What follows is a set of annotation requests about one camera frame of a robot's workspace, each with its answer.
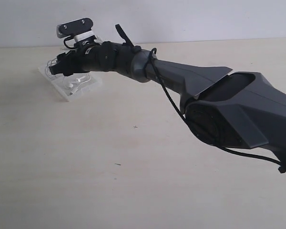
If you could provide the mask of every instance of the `wall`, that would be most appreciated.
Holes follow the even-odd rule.
[[[104,40],[136,43],[286,37],[286,0],[0,0],[0,47],[52,46],[56,25],[94,21]]]

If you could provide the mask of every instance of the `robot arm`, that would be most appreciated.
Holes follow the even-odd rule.
[[[92,25],[90,19],[81,19],[58,26],[58,36],[74,39],[75,45],[57,56],[56,65],[50,67],[52,74],[114,71],[141,83],[155,81],[165,91],[169,88],[180,94],[177,111],[199,140],[227,152],[232,151],[227,148],[268,149],[279,162],[267,160],[286,172],[286,94],[261,73],[229,74],[228,67],[158,60],[154,50],[134,46],[119,25],[116,29],[123,44],[96,42]]]

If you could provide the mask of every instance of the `gray robotic arm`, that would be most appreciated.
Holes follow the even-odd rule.
[[[199,140],[227,152],[275,162],[281,173],[286,172],[286,94],[261,73],[229,74],[232,69],[228,67],[158,60],[155,49],[134,46],[119,25],[116,29],[123,44],[96,43],[93,23],[85,27],[86,20],[58,26],[60,38],[76,42],[68,53],[58,55],[57,64],[50,67],[52,74],[115,71],[141,83],[155,81],[167,95],[166,88],[180,94],[180,109],[168,97]],[[228,149],[257,147],[272,151],[279,161]]]

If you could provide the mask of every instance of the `table surface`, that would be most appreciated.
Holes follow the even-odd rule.
[[[143,47],[262,72],[286,93],[286,38]],[[101,88],[65,102],[38,72],[59,52],[0,49],[0,229],[286,228],[277,165],[199,142],[153,82],[100,73]]]

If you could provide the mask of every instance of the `transparent plastic stand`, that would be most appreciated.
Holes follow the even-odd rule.
[[[62,74],[51,75],[48,66],[48,64],[45,64],[40,66],[38,69],[40,73],[53,84],[55,89],[69,102],[84,96],[88,92],[93,91],[102,85],[102,79],[93,72],[73,74],[65,77]],[[82,79],[80,83],[73,83],[73,88],[68,88],[70,83],[75,82],[76,79],[79,78]]]

